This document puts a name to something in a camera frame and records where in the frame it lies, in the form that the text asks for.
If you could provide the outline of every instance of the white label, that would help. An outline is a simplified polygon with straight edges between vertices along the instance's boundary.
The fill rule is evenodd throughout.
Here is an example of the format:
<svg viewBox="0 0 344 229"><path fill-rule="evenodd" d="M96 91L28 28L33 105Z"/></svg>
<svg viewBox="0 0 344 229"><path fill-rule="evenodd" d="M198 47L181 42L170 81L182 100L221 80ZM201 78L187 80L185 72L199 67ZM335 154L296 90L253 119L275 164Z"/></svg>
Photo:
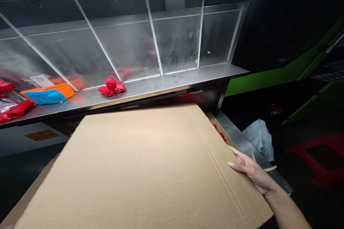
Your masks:
<svg viewBox="0 0 344 229"><path fill-rule="evenodd" d="M48 80L44 75L38 75L29 77L35 84L39 85L41 88L54 86L54 84Z"/></svg>

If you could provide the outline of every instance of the yellow sticker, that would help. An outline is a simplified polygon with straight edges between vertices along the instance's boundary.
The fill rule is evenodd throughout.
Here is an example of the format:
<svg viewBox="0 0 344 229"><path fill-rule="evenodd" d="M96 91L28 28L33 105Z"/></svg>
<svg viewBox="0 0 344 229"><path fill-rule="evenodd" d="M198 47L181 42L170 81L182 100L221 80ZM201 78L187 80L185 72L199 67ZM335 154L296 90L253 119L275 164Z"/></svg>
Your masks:
<svg viewBox="0 0 344 229"><path fill-rule="evenodd" d="M25 136L34 141L41 141L41 140L47 140L49 138L55 138L55 137L58 137L59 135L56 134L55 132L46 130L46 131L41 131L41 132L30 133Z"/></svg>

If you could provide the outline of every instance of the label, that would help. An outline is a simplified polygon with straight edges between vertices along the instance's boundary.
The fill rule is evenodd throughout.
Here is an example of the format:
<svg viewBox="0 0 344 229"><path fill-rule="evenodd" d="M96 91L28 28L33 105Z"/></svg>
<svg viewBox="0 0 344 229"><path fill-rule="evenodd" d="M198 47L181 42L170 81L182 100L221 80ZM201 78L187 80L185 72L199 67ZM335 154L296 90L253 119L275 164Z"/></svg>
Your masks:
<svg viewBox="0 0 344 229"><path fill-rule="evenodd" d="M48 80L47 77L45 77L44 75L37 75L37 76L32 76L29 77L35 84L37 84L38 86L40 86L41 88L45 88L45 87L50 87L50 86L54 86L54 84Z"/></svg>
<svg viewBox="0 0 344 229"><path fill-rule="evenodd" d="M41 140L47 140L50 138L59 137L58 134L56 134L55 132L49 131L49 130L30 133L30 134L27 134L25 136L34 140L34 141L41 141Z"/></svg>

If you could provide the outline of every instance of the blue plastic part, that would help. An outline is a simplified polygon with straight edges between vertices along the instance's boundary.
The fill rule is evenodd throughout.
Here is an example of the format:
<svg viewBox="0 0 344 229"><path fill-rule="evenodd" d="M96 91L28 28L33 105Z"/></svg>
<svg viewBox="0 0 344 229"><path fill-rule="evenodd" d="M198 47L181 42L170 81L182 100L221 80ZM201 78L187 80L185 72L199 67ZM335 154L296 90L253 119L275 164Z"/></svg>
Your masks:
<svg viewBox="0 0 344 229"><path fill-rule="evenodd" d="M37 104L55 104L67 100L65 96L56 89L49 89L47 91L27 91L25 95Z"/></svg>

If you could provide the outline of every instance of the cardboard sheet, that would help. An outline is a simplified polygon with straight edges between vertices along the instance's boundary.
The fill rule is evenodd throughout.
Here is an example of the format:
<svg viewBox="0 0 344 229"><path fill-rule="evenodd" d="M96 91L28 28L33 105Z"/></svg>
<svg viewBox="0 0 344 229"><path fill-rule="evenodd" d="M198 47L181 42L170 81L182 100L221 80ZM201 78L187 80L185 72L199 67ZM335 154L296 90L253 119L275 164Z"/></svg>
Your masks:
<svg viewBox="0 0 344 229"><path fill-rule="evenodd" d="M16 229L258 228L272 211L196 104L86 116Z"/></svg>
<svg viewBox="0 0 344 229"><path fill-rule="evenodd" d="M0 229L6 229L8 226L14 225L19 220L24 210L26 209L27 205L31 201L32 197L35 195L36 191L38 190L39 186L42 184L45 177L49 173L56 158L57 157L53 158L47 164L47 166L43 169L43 171L39 174L39 176L33 182L33 184L31 184L30 188L24 193L22 198L18 201L18 203L14 206L14 208L10 211L10 213L1 222Z"/></svg>

